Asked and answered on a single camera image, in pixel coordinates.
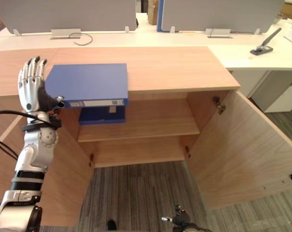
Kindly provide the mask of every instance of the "black shoe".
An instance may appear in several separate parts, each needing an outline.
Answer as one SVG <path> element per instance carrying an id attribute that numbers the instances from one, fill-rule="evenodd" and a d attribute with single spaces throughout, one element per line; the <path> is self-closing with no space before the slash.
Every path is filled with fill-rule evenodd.
<path id="1" fill-rule="evenodd" d="M 114 220 L 109 220 L 107 222 L 107 226 L 106 226 L 106 229 L 108 231 L 116 231 L 117 230 L 117 226 L 116 226 L 116 223 Z"/>

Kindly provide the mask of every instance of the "cabinet shelf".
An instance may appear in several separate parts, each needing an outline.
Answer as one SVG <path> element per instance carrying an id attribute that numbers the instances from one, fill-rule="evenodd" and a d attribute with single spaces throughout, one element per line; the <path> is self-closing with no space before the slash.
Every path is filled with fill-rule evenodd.
<path id="1" fill-rule="evenodd" d="M 178 136 L 100 141 L 95 147 L 97 168 L 184 160 Z"/>
<path id="2" fill-rule="evenodd" d="M 125 123 L 80 126 L 78 142 L 199 134 L 186 99 L 131 101 Z"/>

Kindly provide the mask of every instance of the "cardboard box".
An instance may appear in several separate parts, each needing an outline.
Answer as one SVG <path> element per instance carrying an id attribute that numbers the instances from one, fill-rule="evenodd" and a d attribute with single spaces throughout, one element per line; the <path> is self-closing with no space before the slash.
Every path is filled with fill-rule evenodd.
<path id="1" fill-rule="evenodd" d="M 159 0 L 149 0 L 148 22 L 152 25 L 156 25 L 158 7 L 159 7 Z"/>
<path id="2" fill-rule="evenodd" d="M 290 19 L 292 19 L 292 4 L 284 4 L 281 13 Z"/>

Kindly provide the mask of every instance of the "open cabinet door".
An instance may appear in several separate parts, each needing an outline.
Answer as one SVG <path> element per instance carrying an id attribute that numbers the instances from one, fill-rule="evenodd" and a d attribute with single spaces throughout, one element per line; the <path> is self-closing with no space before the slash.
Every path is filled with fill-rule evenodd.
<path id="1" fill-rule="evenodd" d="M 292 141 L 238 91 L 222 102 L 192 146 L 191 173 L 209 208 L 292 188 Z"/>
<path id="2" fill-rule="evenodd" d="M 24 145 L 21 126 L 27 121 L 17 116 L 0 137 L 19 153 Z M 41 225 L 75 226 L 92 177 L 93 167 L 78 143 L 65 127 L 59 128 L 54 159 L 42 186 L 38 206 L 43 208 Z M 10 188 L 16 162 L 0 150 L 0 202 Z"/>

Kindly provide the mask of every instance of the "gray carpet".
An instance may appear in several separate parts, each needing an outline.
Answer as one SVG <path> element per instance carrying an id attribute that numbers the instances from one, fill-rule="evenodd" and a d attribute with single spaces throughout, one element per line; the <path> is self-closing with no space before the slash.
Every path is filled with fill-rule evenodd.
<path id="1" fill-rule="evenodd" d="M 266 114 L 292 139 L 292 111 Z M 181 204 L 192 221 L 214 232 L 292 232 L 292 190 L 217 210 L 204 207 L 186 163 L 165 162 L 98 168 L 76 228 L 42 227 L 42 232 L 103 231 L 108 219 L 121 230 L 168 232 Z"/>
<path id="2" fill-rule="evenodd" d="M 266 116 L 292 140 L 292 111 L 267 113 Z"/>

